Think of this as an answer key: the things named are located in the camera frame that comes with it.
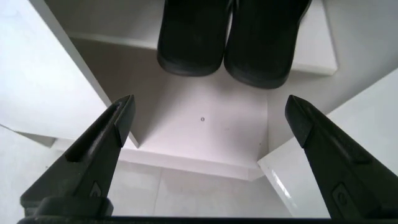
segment black rubber sole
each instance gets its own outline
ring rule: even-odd
[[[224,55],[229,74],[245,84],[282,86],[292,67],[300,21],[311,0],[236,0]]]
[[[223,60],[230,9],[230,0],[166,0],[159,65],[182,76],[215,72]]]

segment white cabinet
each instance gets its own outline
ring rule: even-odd
[[[200,78],[164,72],[155,51],[163,4],[5,3],[0,38],[10,57],[1,61],[0,123],[74,140],[111,101],[133,94],[136,117],[120,159],[245,180],[263,175],[257,160],[267,154],[268,91],[223,67]],[[292,69],[314,77],[337,70],[321,0],[302,21]]]

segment black slipper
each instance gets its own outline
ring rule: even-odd
[[[301,18],[311,0],[236,0],[224,65],[259,88],[283,85],[292,66]]]
[[[223,60],[230,0],[166,0],[157,61],[167,72],[204,76]]]

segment slide sandal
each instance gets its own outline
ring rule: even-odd
[[[166,0],[157,61],[167,72],[199,77],[223,60],[230,0]]]
[[[235,79],[278,88],[292,66],[301,18],[311,0],[237,0],[224,56]]]

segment white panel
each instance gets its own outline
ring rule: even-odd
[[[270,151],[293,137],[284,115],[290,94],[311,101],[322,112],[329,113],[398,67],[398,1],[329,0],[324,3],[339,69],[332,77],[292,72],[283,86],[269,92]]]
[[[46,0],[71,37],[157,48],[164,0]],[[314,0],[297,37],[293,70],[332,75],[337,70],[325,9]]]
[[[395,174],[398,174],[397,83],[398,69],[328,115]],[[296,139],[281,145],[259,164],[294,217],[328,217],[308,160]]]
[[[76,139],[110,101],[45,3],[32,3],[2,4],[0,123]]]
[[[237,82],[224,67],[180,77],[165,72],[153,50],[73,43],[112,100],[136,96],[132,133],[141,151],[258,168],[267,145],[266,90]]]

